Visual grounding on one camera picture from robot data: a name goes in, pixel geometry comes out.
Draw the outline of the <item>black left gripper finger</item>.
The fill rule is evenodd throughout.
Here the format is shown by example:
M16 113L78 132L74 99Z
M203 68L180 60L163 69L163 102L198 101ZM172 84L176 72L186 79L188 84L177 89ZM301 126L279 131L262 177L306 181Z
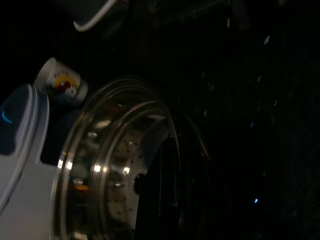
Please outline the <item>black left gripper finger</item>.
M140 187L134 238L176 240L180 219L178 149L169 137L159 146Z

